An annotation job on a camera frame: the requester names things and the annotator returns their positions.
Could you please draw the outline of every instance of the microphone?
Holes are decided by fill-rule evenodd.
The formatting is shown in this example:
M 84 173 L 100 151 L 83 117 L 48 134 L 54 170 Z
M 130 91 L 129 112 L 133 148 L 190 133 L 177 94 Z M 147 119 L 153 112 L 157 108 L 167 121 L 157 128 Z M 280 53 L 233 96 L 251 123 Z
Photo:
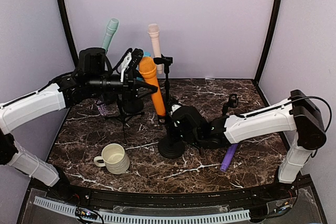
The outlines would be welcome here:
M 152 101 L 158 116 L 166 115 L 166 108 L 163 103 L 159 82 L 156 77 L 156 65 L 152 57 L 143 57 L 139 63 L 139 72 L 145 79 L 145 82 L 156 86 L 158 91 L 152 94 Z
M 101 48 L 105 49 L 105 53 L 107 53 L 107 50 L 109 49 L 112 37 L 117 31 L 118 25 L 119 20 L 117 20 L 116 18 L 112 18 L 106 27 L 106 34 L 103 40 L 103 44 L 101 45 Z
M 161 58 L 159 33 L 160 33 L 160 29 L 159 29 L 159 26 L 157 24 L 148 25 L 148 34 L 149 34 L 149 37 L 151 37 L 151 39 L 152 39 L 154 57 Z M 157 72 L 158 73 L 163 73 L 162 70 L 163 70 L 162 64 L 158 65 L 157 66 Z

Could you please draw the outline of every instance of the white mug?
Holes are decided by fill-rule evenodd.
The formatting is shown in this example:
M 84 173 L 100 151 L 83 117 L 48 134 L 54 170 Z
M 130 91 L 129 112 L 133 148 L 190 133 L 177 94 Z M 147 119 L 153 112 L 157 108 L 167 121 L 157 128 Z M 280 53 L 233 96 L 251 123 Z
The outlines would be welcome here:
M 101 156 L 95 157 L 93 161 L 98 167 L 106 166 L 107 170 L 113 174 L 125 173 L 130 167 L 130 159 L 120 144 L 105 146 Z

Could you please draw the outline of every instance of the round base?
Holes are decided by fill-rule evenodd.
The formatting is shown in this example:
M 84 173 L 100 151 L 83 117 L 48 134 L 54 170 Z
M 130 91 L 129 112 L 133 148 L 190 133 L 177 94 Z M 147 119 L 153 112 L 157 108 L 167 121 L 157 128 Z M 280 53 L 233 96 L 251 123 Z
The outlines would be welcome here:
M 182 141 L 171 143 L 167 137 L 161 139 L 158 144 L 159 153 L 166 158 L 178 158 L 184 153 L 185 147 Z
M 124 111 L 128 114 L 136 114 L 139 113 L 140 111 L 143 110 L 143 101 L 141 99 L 137 99 L 135 101 L 132 102 L 126 102 L 122 108 L 124 109 Z

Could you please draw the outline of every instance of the black metal edge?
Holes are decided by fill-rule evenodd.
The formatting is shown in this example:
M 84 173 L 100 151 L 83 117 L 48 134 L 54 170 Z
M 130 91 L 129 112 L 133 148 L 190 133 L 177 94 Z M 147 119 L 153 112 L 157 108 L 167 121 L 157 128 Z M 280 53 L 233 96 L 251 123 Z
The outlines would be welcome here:
M 266 97 L 265 97 L 264 93 L 262 92 L 261 88 L 259 87 L 258 82 L 256 80 L 252 80 L 252 83 L 253 83 L 254 87 L 256 88 L 256 90 L 257 90 L 257 92 L 258 92 L 258 94 L 259 94 L 262 102 L 264 103 L 264 105 L 265 106 L 269 106 L 270 104 L 266 100 Z M 281 131 L 281 132 L 278 132 L 278 133 L 279 133 L 279 136 L 281 137 L 282 142 L 285 145 L 286 150 L 289 150 L 290 149 L 290 145 L 288 143 L 288 140 L 287 140 L 284 132 Z
M 266 39 L 265 39 L 263 52 L 261 53 L 258 69 L 257 69 L 256 75 L 254 77 L 254 80 L 257 83 L 259 83 L 259 81 L 261 79 L 261 75 L 263 74 L 263 71 L 264 71 L 264 68 L 265 68 L 266 60 L 267 60 L 267 57 L 268 57 L 269 49 L 271 47 L 271 43 L 272 43 L 274 31 L 275 31 L 275 26 L 277 24 L 278 14 L 279 14 L 279 10 L 280 10 L 280 3 L 281 3 L 281 0 L 274 0 L 274 2 L 273 2 L 272 14 L 271 14 L 271 18 L 270 18 L 270 21 L 269 21 L 269 26 L 268 26 L 268 30 L 267 30 L 267 35 L 266 35 Z
M 297 182 L 299 188 L 307 186 L 311 186 L 313 188 L 313 182 L 309 174 L 298 178 Z M 206 206 L 229 205 L 230 209 L 244 208 L 251 210 L 258 207 L 264 207 L 265 204 L 267 203 L 265 201 L 256 202 L 255 200 L 252 200 L 251 198 L 252 193 L 255 191 L 267 190 L 267 188 L 271 186 L 272 184 L 256 186 L 251 188 L 244 188 L 244 189 L 215 191 L 211 193 L 197 193 L 197 194 L 143 194 L 143 193 L 122 193 L 117 191 L 90 189 L 91 190 L 90 204 L 83 207 L 99 210 L 100 208 L 113 209 L 114 206 L 169 209 L 169 208 L 195 208 Z M 53 193 L 49 192 L 48 188 L 43 183 L 35 179 L 31 180 L 28 186 L 28 191 L 31 191 L 32 188 L 45 191 L 47 193 L 47 197 L 59 200 L 58 197 L 56 197 Z M 75 191 L 87 190 L 87 188 L 80 186 L 73 186 L 73 189 Z M 96 195 L 103 196 L 103 198 L 100 199 L 95 198 Z M 23 217 L 28 196 L 25 197 L 22 203 L 21 206 L 22 209 L 18 220 L 21 220 Z M 318 207 L 320 208 L 319 211 L 321 212 L 321 216 L 324 215 L 320 202 Z
M 58 129 L 58 131 L 57 131 L 57 134 L 56 134 L 56 136 L 55 136 L 55 138 L 54 138 L 53 144 L 52 144 L 51 147 L 50 147 L 50 150 L 49 150 L 49 153 L 48 153 L 46 162 L 48 162 L 48 160 L 49 160 L 49 158 L 50 158 L 51 151 L 53 150 L 53 148 L 54 148 L 54 146 L 55 146 L 55 143 L 56 143 L 56 141 L 57 141 L 57 138 L 58 138 L 59 134 L 61 133 L 61 129 L 62 129 L 63 125 L 65 124 L 67 118 L 68 118 L 68 115 L 69 115 L 69 113 L 70 113 L 70 110 L 71 110 L 71 108 L 68 109 L 67 113 L 65 114 L 65 116 L 64 116 L 64 118 L 63 118 L 62 124 L 60 125 L 60 127 L 59 127 L 59 129 Z
M 316 205 L 317 205 L 317 209 L 319 211 L 319 214 L 320 214 L 320 217 L 321 217 L 321 220 L 322 220 L 322 223 L 323 224 L 327 224 L 327 218 L 326 218 L 326 215 L 324 213 L 324 210 L 323 210 L 323 207 L 322 207 L 322 203 L 321 203 L 321 200 L 320 200 L 320 197 L 319 195 L 317 194 L 317 191 L 316 191 L 316 188 L 315 188 L 315 185 L 314 183 L 312 182 L 311 183 L 311 191 L 313 192 L 313 195 L 314 195 L 314 199 L 315 199 L 315 202 L 316 202 Z
M 21 208 L 20 208 L 20 212 L 19 212 L 19 215 L 17 217 L 17 221 L 16 223 L 17 224 L 20 224 L 22 223 L 23 221 L 23 216 L 25 214 L 25 210 L 26 210 L 26 205 L 27 205 L 27 201 L 28 201 L 28 198 L 30 196 L 30 192 L 31 192 L 31 183 L 29 183 L 28 185 L 28 188 L 26 190 L 26 194 L 25 194 L 25 197 L 23 198 L 23 201 L 22 201 L 22 205 L 21 205 Z
M 67 38 L 70 54 L 71 54 L 72 60 L 74 62 L 73 64 L 76 67 L 77 64 L 78 64 L 78 55 L 77 55 L 77 50 L 76 50 L 74 38 L 72 36 L 72 32 L 71 32 L 71 28 L 70 28 L 70 23 L 69 23 L 69 18 L 68 18 L 68 14 L 67 14 L 67 9 L 66 9 L 66 6 L 65 6 L 65 1 L 64 0 L 57 0 L 57 3 L 58 3 L 59 13 L 61 15 L 61 20 L 62 20 L 62 24 L 63 24 L 64 33 L 65 33 L 65 36 Z

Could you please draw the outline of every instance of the black cable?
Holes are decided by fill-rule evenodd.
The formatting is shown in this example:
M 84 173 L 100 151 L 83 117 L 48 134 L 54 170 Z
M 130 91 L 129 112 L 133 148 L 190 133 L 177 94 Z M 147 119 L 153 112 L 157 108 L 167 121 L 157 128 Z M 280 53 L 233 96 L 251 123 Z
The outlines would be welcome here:
M 88 222 L 87 222 L 86 220 L 84 220 L 84 219 L 81 217 L 81 215 L 76 216 L 76 217 L 78 217 L 78 218 L 80 219 L 80 221 L 79 221 L 79 220 L 77 220 L 77 218 L 76 218 L 76 220 L 77 220 L 79 223 L 82 223 L 82 224 L 88 224 Z
M 315 150 L 314 154 L 310 154 L 310 157 L 311 157 L 311 158 L 315 158 L 315 156 L 316 156 L 316 154 L 317 154 L 317 151 L 318 151 L 318 149 Z
M 260 197 L 258 195 L 252 195 L 252 197 L 261 199 L 263 201 L 273 201 L 273 200 L 276 200 L 276 198 L 263 198 L 263 197 Z
M 62 199 L 57 193 L 55 193 L 53 190 L 49 190 L 49 192 L 51 192 L 52 194 L 54 194 L 54 195 L 55 195 L 58 199 L 60 199 L 61 201 L 64 201 L 64 202 L 66 202 L 66 203 L 68 203 L 68 204 L 71 204 L 71 205 L 75 205 L 77 208 L 84 208 L 84 209 L 86 209 L 86 210 L 89 210 L 89 211 L 91 211 L 91 212 L 94 212 L 94 213 L 100 218 L 101 223 L 104 224 L 104 219 L 103 219 L 102 215 L 100 215 L 97 211 L 95 211 L 95 210 L 93 210 L 93 209 L 90 209 L 90 208 L 88 208 L 88 207 L 82 207 L 82 206 L 79 205 L 79 203 L 76 204 L 76 203 L 73 203 L 73 202 L 69 202 L 68 200 L 64 200 L 64 199 Z
M 260 111 L 260 112 L 255 112 L 255 113 L 252 113 L 252 114 L 248 114 L 248 115 L 246 115 L 246 116 L 243 116 L 243 115 L 241 115 L 241 114 L 235 114 L 235 115 L 236 115 L 237 117 L 239 117 L 239 118 L 250 118 L 250 117 L 252 117 L 252 116 L 256 116 L 256 115 L 259 115 L 259 114 L 263 114 L 263 113 L 265 113 L 265 112 L 269 112 L 269 111 L 272 111 L 272 110 L 277 110 L 277 109 L 279 109 L 279 108 L 282 108 L 283 106 L 287 106 L 287 105 L 290 105 L 290 104 L 292 104 L 292 103 L 294 103 L 294 102 L 298 102 L 298 101 L 306 100 L 306 99 L 317 99 L 317 100 L 320 100 L 320 101 L 324 102 L 325 105 L 328 107 L 328 109 L 329 109 L 329 114 L 330 114 L 330 116 L 329 116 L 329 122 L 328 122 L 327 127 L 325 127 L 325 130 L 324 130 L 325 132 L 327 132 L 327 130 L 328 130 L 329 127 L 330 127 L 331 120 L 332 120 L 332 110 L 331 110 L 331 107 L 330 107 L 329 103 L 328 103 L 325 99 L 320 98 L 320 97 L 315 97 L 315 96 L 312 96 L 312 95 L 311 95 L 311 96 L 308 96 L 308 97 L 301 97 L 301 98 L 298 98 L 298 99 L 289 101 L 289 102 L 287 102 L 287 103 L 285 103 L 285 104 L 283 104 L 283 105 L 279 105 L 279 106 L 276 106 L 276 107 L 273 107 L 273 108 L 269 108 L 269 109 L 266 109 L 266 110 L 263 110 L 263 111 Z
M 104 55 L 104 60 L 105 60 L 106 66 L 107 66 L 107 76 L 109 77 L 113 74 L 113 68 L 112 68 L 111 62 L 110 62 L 109 58 L 107 58 L 106 54 Z
M 331 120 L 332 120 L 332 110 L 331 110 L 331 107 L 330 107 L 329 103 L 328 103 L 325 99 L 320 98 L 320 97 L 315 97 L 315 96 L 301 97 L 301 98 L 298 98 L 298 99 L 295 99 L 295 100 L 292 100 L 292 101 L 290 101 L 290 102 L 285 103 L 284 106 L 290 105 L 290 104 L 292 104 L 292 103 L 294 103 L 294 102 L 297 102 L 297 101 L 306 100 L 306 99 L 316 99 L 316 100 L 320 100 L 320 101 L 324 102 L 324 103 L 326 104 L 326 106 L 328 107 L 328 109 L 329 109 L 329 114 L 330 114 L 330 115 L 329 115 L 329 122 L 328 122 L 328 124 L 327 124 L 327 127 L 325 127 L 325 130 L 324 130 L 325 132 L 327 132 L 327 130 L 328 130 L 329 127 L 330 127 Z
M 278 218 L 278 217 L 281 217 L 281 216 L 287 214 L 292 208 L 294 208 L 294 206 L 295 206 L 295 204 L 296 204 L 296 202 L 298 201 L 298 198 L 299 198 L 299 181 L 298 181 L 298 179 L 296 180 L 296 188 L 298 190 L 298 193 L 297 193 L 295 201 L 293 202 L 293 204 L 292 204 L 291 207 L 289 207 L 288 209 L 283 210 L 284 211 L 283 213 L 281 213 L 279 215 L 273 216 L 274 214 L 278 213 L 278 211 L 277 211 L 278 209 L 281 209 L 283 207 L 283 206 L 280 206 L 280 207 L 277 207 L 276 209 L 274 209 L 275 212 L 273 210 L 271 213 L 269 213 L 269 214 L 267 214 L 265 216 L 253 216 L 253 215 L 251 215 L 251 217 L 252 217 L 251 219 L 252 220 L 253 219 L 255 219 L 255 220 L 256 219 L 272 219 L 272 218 Z
M 39 93 L 39 92 L 45 90 L 49 85 L 53 84 L 57 79 L 59 79 L 59 78 L 61 78 L 61 77 L 64 77 L 64 76 L 67 76 L 67 75 L 69 75 L 69 74 L 71 74 L 71 73 L 72 73 L 72 72 L 63 73 L 63 74 L 61 74 L 60 76 L 57 76 L 57 77 L 53 78 L 51 81 L 48 82 L 47 85 L 45 85 L 44 87 L 42 87 L 42 88 L 40 88 L 39 90 L 37 90 L 37 92 Z M 7 102 L 7 103 L 4 104 L 2 107 L 7 107 L 7 106 L 9 106 L 9 105 L 12 105 L 13 103 L 18 102 L 18 101 L 20 101 L 20 100 L 22 100 L 22 99 L 31 97 L 31 96 L 34 95 L 34 94 L 36 94 L 36 92 L 29 93 L 29 94 L 27 94 L 27 95 L 24 95 L 23 97 L 19 97 L 19 98 L 15 99 L 15 100 L 13 100 L 13 101 L 11 101 L 11 102 Z
M 112 69 L 112 72 L 116 71 L 118 67 L 122 64 L 126 56 L 129 52 L 132 52 L 132 48 L 127 49 L 127 51 L 124 53 L 124 55 L 121 57 L 121 59 L 118 61 L 118 63 L 115 65 L 115 67 Z

